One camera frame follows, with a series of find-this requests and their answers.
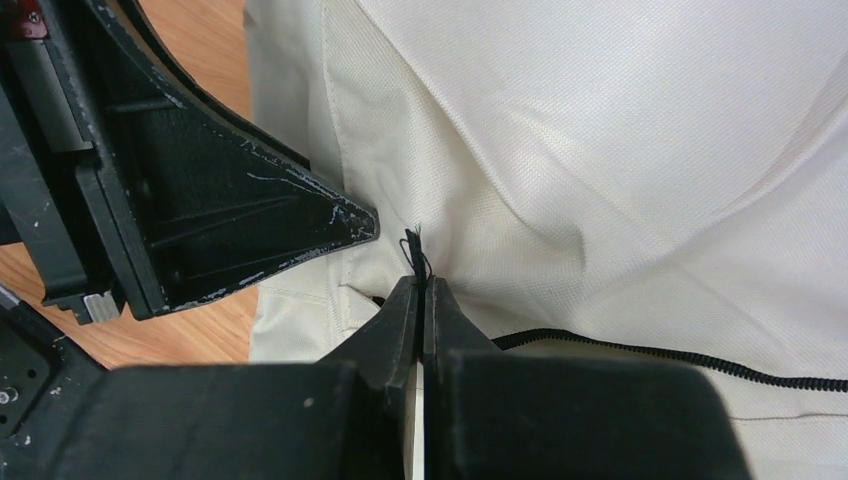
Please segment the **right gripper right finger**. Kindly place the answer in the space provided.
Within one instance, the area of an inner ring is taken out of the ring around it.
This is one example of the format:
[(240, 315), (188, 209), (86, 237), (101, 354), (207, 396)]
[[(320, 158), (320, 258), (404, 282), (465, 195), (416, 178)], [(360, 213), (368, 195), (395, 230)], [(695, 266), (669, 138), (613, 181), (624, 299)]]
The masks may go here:
[(428, 479), (747, 479), (723, 403), (671, 363), (502, 351), (448, 283), (422, 294)]

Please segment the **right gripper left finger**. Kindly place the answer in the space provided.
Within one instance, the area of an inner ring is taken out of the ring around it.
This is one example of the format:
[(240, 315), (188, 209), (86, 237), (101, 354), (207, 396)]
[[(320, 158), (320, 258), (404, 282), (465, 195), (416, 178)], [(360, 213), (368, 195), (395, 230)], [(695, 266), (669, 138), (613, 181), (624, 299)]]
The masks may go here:
[(405, 479), (416, 280), (314, 363), (132, 367), (89, 391), (50, 479)]

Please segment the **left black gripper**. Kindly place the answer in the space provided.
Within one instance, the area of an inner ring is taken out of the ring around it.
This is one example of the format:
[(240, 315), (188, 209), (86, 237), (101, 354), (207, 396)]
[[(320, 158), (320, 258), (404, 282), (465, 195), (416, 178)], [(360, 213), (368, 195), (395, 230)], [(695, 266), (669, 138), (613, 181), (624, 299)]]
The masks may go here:
[(376, 211), (203, 90), (136, 1), (1, 4), (3, 231), (81, 325), (222, 299)]

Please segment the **beige canvas backpack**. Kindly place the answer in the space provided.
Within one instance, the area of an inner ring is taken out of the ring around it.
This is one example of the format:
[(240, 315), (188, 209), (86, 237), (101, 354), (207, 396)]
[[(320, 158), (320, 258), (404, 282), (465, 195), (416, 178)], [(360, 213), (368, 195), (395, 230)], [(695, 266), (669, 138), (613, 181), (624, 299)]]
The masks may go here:
[(260, 283), (249, 357), (314, 361), (419, 231), (487, 334), (558, 328), (847, 376), (843, 1), (249, 1), (254, 122), (377, 241)]

